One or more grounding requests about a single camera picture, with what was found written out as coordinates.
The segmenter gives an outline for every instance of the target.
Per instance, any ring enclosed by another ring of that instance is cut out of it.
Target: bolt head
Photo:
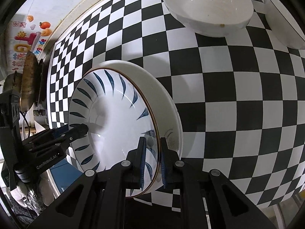
[[[121,162],[121,165],[124,166],[124,167],[127,167],[127,166],[130,165],[130,161],[124,160],[124,161]]]
[[[182,167],[184,165],[184,162],[179,160],[175,162],[175,165],[178,167]]]
[[[89,169],[89,170],[87,170],[87,171],[85,172],[85,174],[86,174],[86,176],[91,177],[91,176],[94,175],[94,170]]]
[[[218,177],[218,176],[220,176],[220,171],[217,169],[213,169],[213,170],[211,170],[211,174],[215,177]]]

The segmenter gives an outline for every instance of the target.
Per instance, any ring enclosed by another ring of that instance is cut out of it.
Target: ceramic plate
[[[176,151],[181,158],[183,151],[182,124],[175,103],[163,85],[142,67],[122,60],[95,63],[87,73],[100,68],[110,68],[122,72],[140,88],[153,111],[159,136],[165,137],[168,148]],[[146,193],[150,193],[161,186],[163,186],[163,183],[161,169],[159,168],[156,181]]]
[[[69,128],[81,123],[88,125],[88,134],[71,145],[83,171],[110,169],[137,148],[139,137],[146,137],[143,187],[127,190],[126,196],[146,192],[157,176],[160,143],[151,108],[139,88],[112,69],[87,73],[74,90],[69,106]]]

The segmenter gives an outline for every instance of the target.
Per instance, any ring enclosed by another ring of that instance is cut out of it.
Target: black and white checkered surface
[[[133,62],[172,96],[184,132],[182,157],[217,168],[259,207],[304,189],[305,51],[283,46],[262,0],[249,25],[225,38],[193,33],[163,0],[105,0],[55,45],[49,71],[50,126],[67,123],[73,90],[105,60]],[[68,161],[80,166],[73,150]],[[177,208],[176,193],[148,203]]]

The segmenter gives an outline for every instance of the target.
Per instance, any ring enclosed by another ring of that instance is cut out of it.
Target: blue and white bowl
[[[146,137],[144,183],[140,190],[127,190],[136,196],[152,186],[160,165],[160,136],[152,110],[140,89],[123,73],[96,69],[87,73],[74,90],[68,115],[69,129],[87,124],[88,134],[72,142],[83,171],[110,169],[125,160]]]

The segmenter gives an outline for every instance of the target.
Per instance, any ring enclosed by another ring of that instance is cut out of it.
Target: sun sticker
[[[26,36],[26,33],[24,31],[20,31],[19,33],[17,33],[17,36],[23,38]]]

